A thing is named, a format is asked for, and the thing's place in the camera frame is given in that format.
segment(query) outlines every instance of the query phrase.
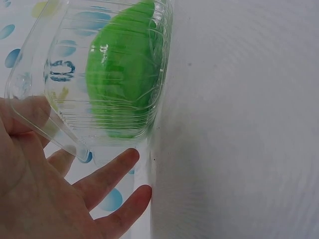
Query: white surface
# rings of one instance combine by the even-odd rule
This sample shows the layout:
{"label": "white surface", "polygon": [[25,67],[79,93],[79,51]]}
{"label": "white surface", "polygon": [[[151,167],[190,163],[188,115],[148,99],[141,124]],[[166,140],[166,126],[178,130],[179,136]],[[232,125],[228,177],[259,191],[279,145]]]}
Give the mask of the white surface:
{"label": "white surface", "polygon": [[319,238],[319,1],[176,0],[154,239]]}

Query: blue dot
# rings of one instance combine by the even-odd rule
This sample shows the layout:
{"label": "blue dot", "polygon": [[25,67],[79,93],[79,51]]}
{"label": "blue dot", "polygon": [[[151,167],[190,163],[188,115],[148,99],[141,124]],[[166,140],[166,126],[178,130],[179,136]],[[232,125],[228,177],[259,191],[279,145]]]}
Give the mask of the blue dot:
{"label": "blue dot", "polygon": [[62,40],[62,41],[59,42],[59,44],[76,46],[76,42],[72,41],[72,40]]}
{"label": "blue dot", "polygon": [[113,189],[108,196],[99,204],[99,208],[107,212],[117,210],[123,203],[123,197],[117,189]]}
{"label": "blue dot", "polygon": [[15,49],[12,52],[10,52],[4,61],[5,67],[12,68],[15,64],[15,61],[16,61],[19,53],[20,53],[20,49]]}
{"label": "blue dot", "polygon": [[95,32],[83,30],[74,30],[74,33],[78,36],[92,36],[95,34]]}
{"label": "blue dot", "polygon": [[74,19],[71,22],[74,29],[99,30],[108,23],[111,16],[102,12],[84,11],[75,14]]}
{"label": "blue dot", "polygon": [[6,37],[10,36],[10,34],[14,31],[14,29],[15,29],[15,25],[13,25],[13,24],[5,26],[0,31],[0,40],[5,39]]}
{"label": "blue dot", "polygon": [[72,55],[76,51],[76,48],[73,46],[58,46],[56,53],[60,57],[67,57]]}

